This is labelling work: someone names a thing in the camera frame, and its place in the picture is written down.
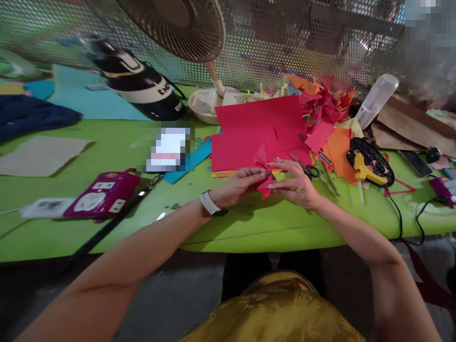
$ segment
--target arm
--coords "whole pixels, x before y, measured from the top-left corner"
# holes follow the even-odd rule
[[[299,164],[277,160],[271,166],[294,176],[270,184],[273,193],[315,211],[369,264],[379,341],[442,341],[397,249],[378,230],[320,196]]]
[[[268,174],[241,169],[209,195],[218,207],[229,207]],[[131,235],[76,278],[17,341],[111,340],[142,280],[209,220],[198,198]]]

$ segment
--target yellow shirt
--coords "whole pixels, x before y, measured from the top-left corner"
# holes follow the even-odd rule
[[[293,271],[268,273],[220,305],[181,342],[365,342],[312,284]]]

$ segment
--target white watch band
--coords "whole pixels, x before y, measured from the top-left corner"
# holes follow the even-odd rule
[[[220,211],[220,208],[217,207],[214,202],[212,202],[212,199],[209,196],[209,191],[207,190],[201,194],[199,197],[199,200],[201,201],[201,204],[203,205],[204,208],[208,211],[208,213],[213,216],[214,213],[217,211]]]

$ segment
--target fan base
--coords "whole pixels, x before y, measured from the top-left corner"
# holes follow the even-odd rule
[[[246,102],[246,97],[239,90],[232,87],[225,87],[225,96],[221,97],[216,89],[198,89],[189,98],[189,107],[196,117],[202,122],[213,125],[220,125],[215,107],[225,105],[240,105]]]

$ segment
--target black water bottle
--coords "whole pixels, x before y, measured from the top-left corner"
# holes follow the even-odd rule
[[[81,41],[90,51],[88,57],[101,69],[105,85],[149,119],[175,121],[185,115],[186,108],[170,81],[152,66],[138,61],[131,51],[112,45],[99,34],[82,36]]]

